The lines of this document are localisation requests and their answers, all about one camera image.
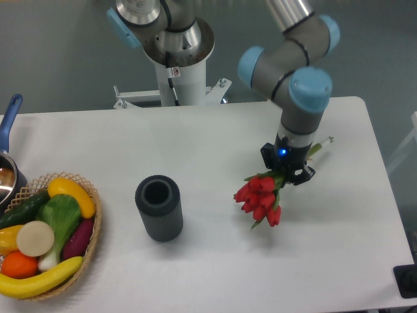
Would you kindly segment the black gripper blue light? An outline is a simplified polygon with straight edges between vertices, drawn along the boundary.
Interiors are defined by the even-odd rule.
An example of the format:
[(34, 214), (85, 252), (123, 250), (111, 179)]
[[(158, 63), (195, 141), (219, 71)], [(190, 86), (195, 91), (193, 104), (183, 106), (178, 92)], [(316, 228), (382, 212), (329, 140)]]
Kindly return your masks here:
[(281, 184), (298, 186), (311, 180), (316, 171), (306, 165), (307, 154), (310, 143), (307, 145), (296, 145), (290, 143), (287, 136), (276, 136), (274, 145), (265, 143), (260, 149), (265, 167), (268, 170), (285, 170), (284, 180)]

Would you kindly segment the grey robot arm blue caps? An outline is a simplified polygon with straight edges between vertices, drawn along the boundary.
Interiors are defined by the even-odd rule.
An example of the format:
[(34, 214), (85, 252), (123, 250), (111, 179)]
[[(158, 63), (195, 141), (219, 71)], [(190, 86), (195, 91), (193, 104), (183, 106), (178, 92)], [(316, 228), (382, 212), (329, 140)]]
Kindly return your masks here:
[[(248, 49), (238, 76), (282, 110), (274, 143), (261, 148), (265, 166), (283, 183), (300, 185), (315, 174), (308, 149), (332, 92), (332, 79), (314, 62), (338, 44), (340, 30), (307, 1), (267, 3), (285, 40), (273, 51)], [(205, 62), (214, 49), (210, 26), (191, 1), (117, 1), (107, 19), (122, 42), (143, 48), (154, 63), (163, 106), (206, 104)]]

